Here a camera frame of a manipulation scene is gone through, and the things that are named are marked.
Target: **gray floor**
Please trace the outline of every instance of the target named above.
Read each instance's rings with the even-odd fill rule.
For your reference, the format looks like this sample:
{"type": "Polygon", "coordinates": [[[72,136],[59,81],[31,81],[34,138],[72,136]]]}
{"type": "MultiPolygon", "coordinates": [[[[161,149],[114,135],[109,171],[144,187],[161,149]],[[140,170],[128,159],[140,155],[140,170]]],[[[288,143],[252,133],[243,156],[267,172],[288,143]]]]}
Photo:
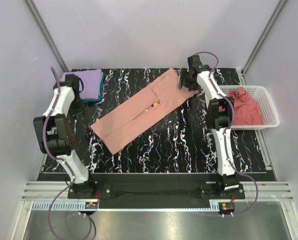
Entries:
{"type": "MultiPolygon", "coordinates": [[[[237,211],[247,208],[238,202],[237,211]]],[[[84,237],[89,221],[73,212],[52,212],[56,233],[66,240],[84,237]]],[[[215,213],[197,212],[104,212],[92,215],[97,240],[290,240],[291,237],[279,203],[259,202],[243,216],[214,217],[215,213]]],[[[88,239],[94,239],[94,230],[88,239]]],[[[48,228],[47,212],[33,211],[26,231],[26,240],[55,239],[48,228]]]]}

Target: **red cloth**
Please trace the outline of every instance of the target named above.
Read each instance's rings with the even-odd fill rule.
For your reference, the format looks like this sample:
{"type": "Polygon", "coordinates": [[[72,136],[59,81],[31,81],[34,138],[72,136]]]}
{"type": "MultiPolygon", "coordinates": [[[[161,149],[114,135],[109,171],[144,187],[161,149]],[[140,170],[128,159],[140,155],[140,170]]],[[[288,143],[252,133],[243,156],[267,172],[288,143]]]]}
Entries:
{"type": "Polygon", "coordinates": [[[243,87],[230,91],[228,97],[234,99],[233,125],[264,125],[259,104],[243,87]]]}

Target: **folded pants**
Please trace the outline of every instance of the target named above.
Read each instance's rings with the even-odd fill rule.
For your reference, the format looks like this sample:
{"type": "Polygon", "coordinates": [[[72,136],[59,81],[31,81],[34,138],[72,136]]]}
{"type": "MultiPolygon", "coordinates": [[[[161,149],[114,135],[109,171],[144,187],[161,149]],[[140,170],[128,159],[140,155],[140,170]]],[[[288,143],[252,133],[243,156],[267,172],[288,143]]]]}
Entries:
{"type": "Polygon", "coordinates": [[[91,125],[91,129],[116,154],[133,139],[183,104],[197,91],[179,89],[179,78],[169,69],[130,99],[91,125]]]}

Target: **floor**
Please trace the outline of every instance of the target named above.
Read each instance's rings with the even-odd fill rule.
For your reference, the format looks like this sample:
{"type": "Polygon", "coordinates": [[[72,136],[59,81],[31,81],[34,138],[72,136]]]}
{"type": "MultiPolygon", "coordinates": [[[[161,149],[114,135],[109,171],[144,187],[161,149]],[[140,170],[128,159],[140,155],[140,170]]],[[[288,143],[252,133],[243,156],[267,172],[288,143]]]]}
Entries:
{"type": "MultiPolygon", "coordinates": [[[[144,88],[167,69],[104,69],[103,99],[88,103],[86,113],[70,117],[77,154],[92,173],[211,173],[217,168],[214,138],[206,128],[204,93],[187,100],[152,128],[112,155],[89,126],[144,88]]],[[[219,85],[238,85],[234,68],[215,71],[219,85]]],[[[231,132],[233,158],[238,170],[266,172],[254,131],[231,132]]],[[[43,173],[62,173],[61,165],[47,159],[43,173]]]]}
{"type": "MultiPolygon", "coordinates": [[[[237,202],[236,207],[236,211],[241,212],[249,206],[237,202]]],[[[90,226],[81,216],[65,220],[72,214],[72,211],[53,211],[51,215],[55,232],[66,240],[83,238],[90,226]]],[[[47,211],[32,211],[25,240],[54,239],[47,215],[47,211]]],[[[92,230],[88,239],[97,240],[291,239],[277,202],[258,202],[248,214],[225,219],[211,212],[98,211],[91,217],[96,233],[92,230]]]]}

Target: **cable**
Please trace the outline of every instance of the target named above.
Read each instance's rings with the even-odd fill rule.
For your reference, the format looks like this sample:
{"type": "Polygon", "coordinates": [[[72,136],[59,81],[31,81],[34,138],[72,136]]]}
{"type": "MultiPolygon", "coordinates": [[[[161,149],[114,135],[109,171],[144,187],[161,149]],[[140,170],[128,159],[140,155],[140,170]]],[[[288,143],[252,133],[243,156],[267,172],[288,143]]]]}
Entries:
{"type": "Polygon", "coordinates": [[[209,52],[209,51],[200,51],[200,52],[195,53],[194,55],[199,55],[199,54],[209,54],[209,55],[212,55],[212,56],[215,57],[215,59],[216,59],[217,62],[216,62],[216,64],[215,64],[215,66],[211,69],[211,71],[210,71],[208,77],[209,77],[209,80],[210,80],[210,82],[211,82],[211,84],[212,84],[214,90],[217,92],[217,94],[218,94],[220,97],[224,98],[224,99],[228,102],[228,104],[229,104],[229,106],[230,106],[230,108],[231,108],[231,112],[232,112],[232,120],[230,121],[230,124],[223,130],[223,135],[224,135],[224,148],[225,148],[225,154],[226,154],[227,160],[228,160],[230,166],[233,168],[233,170],[234,170],[239,176],[249,178],[251,181],[253,181],[254,186],[255,186],[255,191],[256,191],[256,192],[255,192],[254,202],[252,203],[252,205],[251,205],[247,210],[235,214],[235,216],[240,216],[240,215],[246,214],[247,212],[251,211],[251,210],[254,208],[254,206],[255,206],[255,204],[256,204],[256,202],[257,202],[257,200],[258,200],[258,195],[259,195],[258,184],[256,183],[256,181],[254,180],[253,177],[251,177],[251,176],[249,176],[249,175],[247,175],[247,174],[244,174],[244,173],[240,173],[240,172],[235,168],[234,164],[231,162],[230,157],[229,157],[229,152],[228,152],[228,147],[227,147],[227,141],[226,141],[226,130],[230,129],[231,126],[232,126],[232,124],[233,124],[233,119],[234,119],[234,108],[233,108],[233,105],[232,105],[231,101],[227,98],[227,96],[224,96],[224,95],[222,95],[222,94],[219,94],[219,91],[218,91],[217,87],[215,86],[215,84],[214,84],[213,81],[211,80],[211,74],[213,74],[214,70],[218,67],[218,64],[219,64],[219,58],[218,58],[214,53],[211,53],[211,52],[209,52]]]}
{"type": "MultiPolygon", "coordinates": [[[[51,117],[51,115],[52,115],[52,113],[53,113],[53,111],[54,111],[54,109],[55,109],[55,107],[56,107],[56,105],[57,105],[57,103],[58,103],[58,100],[59,100],[59,97],[60,97],[60,94],[61,94],[61,87],[60,87],[60,79],[59,79],[59,76],[57,75],[57,72],[55,71],[55,69],[54,69],[53,67],[51,67],[51,70],[52,70],[52,73],[53,73],[53,75],[54,75],[54,77],[55,77],[55,80],[56,80],[56,82],[57,82],[58,93],[57,93],[56,98],[55,98],[55,100],[54,100],[54,103],[53,103],[53,105],[52,105],[52,109],[50,110],[49,114],[47,115],[47,117],[46,117],[46,119],[45,119],[45,122],[44,122],[44,125],[43,125],[43,131],[42,131],[42,135],[43,135],[43,144],[44,144],[45,151],[47,152],[47,154],[49,155],[50,158],[52,158],[53,160],[56,160],[56,161],[62,161],[62,162],[64,162],[64,164],[67,166],[67,168],[68,168],[69,171],[71,172],[71,174],[72,174],[72,179],[73,179],[73,180],[71,181],[71,183],[70,183],[68,186],[66,186],[62,191],[60,191],[60,192],[55,196],[55,198],[53,199],[53,201],[51,202],[50,207],[49,207],[49,210],[48,210],[48,224],[49,224],[49,228],[50,228],[52,234],[53,234],[57,239],[59,239],[59,240],[64,240],[63,238],[59,237],[59,236],[55,233],[54,228],[52,227],[52,224],[51,224],[51,209],[52,209],[53,204],[54,204],[54,202],[56,201],[56,199],[57,199],[62,193],[64,193],[67,189],[69,189],[69,188],[74,184],[74,182],[75,182],[75,174],[74,174],[74,171],[73,171],[73,169],[71,168],[71,166],[70,166],[70,165],[69,165],[63,158],[55,157],[55,156],[52,155],[52,153],[51,153],[51,151],[50,151],[50,149],[49,149],[49,147],[48,147],[48,143],[47,143],[47,125],[48,125],[49,119],[50,119],[50,117],[51,117]]],[[[90,235],[90,233],[91,233],[91,229],[92,229],[92,221],[93,221],[93,220],[92,220],[89,216],[87,216],[87,217],[88,217],[88,220],[89,220],[89,222],[90,222],[90,229],[89,229],[89,232],[87,233],[87,235],[86,235],[84,238],[82,238],[82,240],[86,240],[86,239],[89,237],[89,235],[90,235]]]]}

